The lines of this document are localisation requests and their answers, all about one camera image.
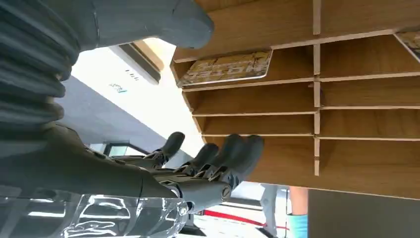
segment wooden shelf divider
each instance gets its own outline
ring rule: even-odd
[[[313,0],[313,35],[321,34],[322,0]]]
[[[314,44],[314,75],[321,74],[321,44]]]

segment license plate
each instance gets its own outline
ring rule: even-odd
[[[267,75],[273,50],[196,61],[178,86],[262,78]]]

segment shelf compartment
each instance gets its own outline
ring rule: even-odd
[[[321,176],[306,186],[420,199],[420,142],[322,140]]]
[[[393,36],[321,45],[321,82],[420,75],[420,63]]]
[[[314,114],[309,83],[183,92],[193,116],[263,116]]]
[[[275,50],[266,77],[230,82],[184,86],[185,92],[226,88],[273,85],[282,83],[312,82],[312,52],[307,47]]]
[[[247,181],[304,185],[314,176],[314,139],[263,137],[264,151]],[[224,137],[205,137],[222,146]]]
[[[420,141],[420,110],[327,110],[320,139]]]
[[[420,109],[420,76],[321,83],[322,110]]]
[[[203,136],[228,136],[230,134],[260,136],[313,135],[312,115],[198,117]]]

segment robotic finger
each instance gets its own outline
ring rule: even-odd
[[[145,168],[149,171],[161,169],[181,148],[185,135],[181,132],[172,133],[166,143],[146,156],[112,156],[112,159]]]

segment wooden panel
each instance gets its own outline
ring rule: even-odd
[[[321,45],[321,81],[420,75],[420,63],[392,36]]]
[[[325,0],[322,33],[313,35],[313,6],[308,0],[259,0],[209,14],[214,36],[201,49],[177,49],[175,61],[272,46],[274,49],[393,34],[418,25],[418,0]]]
[[[321,45],[314,45],[314,75],[321,74]]]
[[[418,0],[323,0],[322,37],[418,25]]]
[[[223,88],[249,87],[281,83],[313,81],[312,56],[305,47],[294,47],[273,52],[268,74],[264,78],[240,80],[183,87],[184,91],[214,90]]]
[[[313,116],[206,117],[201,124],[205,136],[230,134],[261,136],[312,136]]]
[[[322,109],[420,109],[420,77],[322,83]]]
[[[214,22],[210,42],[196,50],[178,48],[176,62],[314,37],[312,2],[308,0],[259,0],[213,11],[209,16]]]
[[[420,110],[323,111],[320,136],[420,139]]]
[[[195,0],[195,2],[206,12],[237,6],[252,1],[255,0]]]
[[[184,62],[184,63],[175,63],[174,61],[170,64],[170,69],[172,71],[172,74],[175,78],[176,83],[178,84],[178,81],[187,73],[187,71],[191,68],[193,65],[193,61]]]
[[[182,97],[184,98],[185,104],[187,105],[190,112],[193,112],[195,108],[198,107],[198,105],[200,104],[202,100],[198,92],[190,92],[190,93],[182,92]]]
[[[198,92],[193,115],[257,116],[313,114],[313,89],[308,83],[279,84]]]

